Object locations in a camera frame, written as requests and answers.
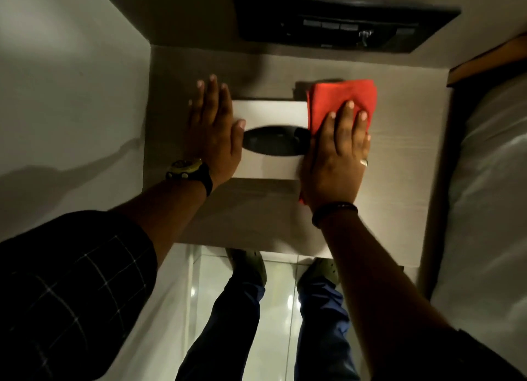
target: foot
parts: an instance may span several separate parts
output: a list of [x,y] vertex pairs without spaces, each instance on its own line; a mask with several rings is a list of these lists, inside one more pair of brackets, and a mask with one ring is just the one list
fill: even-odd
[[233,273],[241,273],[249,281],[261,284],[267,283],[264,259],[260,251],[244,251],[242,249],[225,248],[227,257],[232,265]]
[[301,288],[320,277],[325,277],[335,286],[339,284],[338,272],[333,259],[316,258],[302,277],[300,277],[297,288]]

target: red cloth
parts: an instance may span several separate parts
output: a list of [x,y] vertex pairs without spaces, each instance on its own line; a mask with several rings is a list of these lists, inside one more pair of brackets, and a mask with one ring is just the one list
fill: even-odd
[[[329,112],[338,112],[346,101],[353,101],[353,119],[359,111],[368,113],[368,125],[377,104],[377,88],[373,80],[349,80],[340,83],[316,83],[307,93],[309,130],[314,136]],[[300,193],[300,202],[304,204]]]

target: black sleeve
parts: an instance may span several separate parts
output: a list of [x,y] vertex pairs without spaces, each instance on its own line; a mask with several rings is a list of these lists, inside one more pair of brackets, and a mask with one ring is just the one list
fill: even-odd
[[155,284],[145,232],[114,212],[69,213],[0,244],[3,352],[17,379],[93,380]]
[[525,377],[464,331],[434,330],[412,338],[372,381],[503,380]]

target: leg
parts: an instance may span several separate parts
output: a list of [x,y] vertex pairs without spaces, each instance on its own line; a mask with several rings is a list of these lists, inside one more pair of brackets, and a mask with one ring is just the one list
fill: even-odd
[[298,282],[302,326],[295,381],[360,379],[346,339],[350,321],[342,308],[344,298],[335,290],[338,277],[332,264],[328,259],[317,259]]
[[237,252],[234,259],[232,256],[232,277],[216,299],[207,325],[187,352],[176,381],[242,378],[260,320],[265,278],[258,277],[253,264],[247,263],[246,252]]

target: pants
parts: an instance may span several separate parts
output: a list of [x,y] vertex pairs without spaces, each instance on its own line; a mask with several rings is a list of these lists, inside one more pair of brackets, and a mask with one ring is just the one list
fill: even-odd
[[[241,380],[260,320],[265,288],[234,274],[212,308],[207,325],[181,364],[176,381]],[[350,322],[343,297],[324,277],[298,292],[302,326],[295,381],[359,380],[346,340]]]

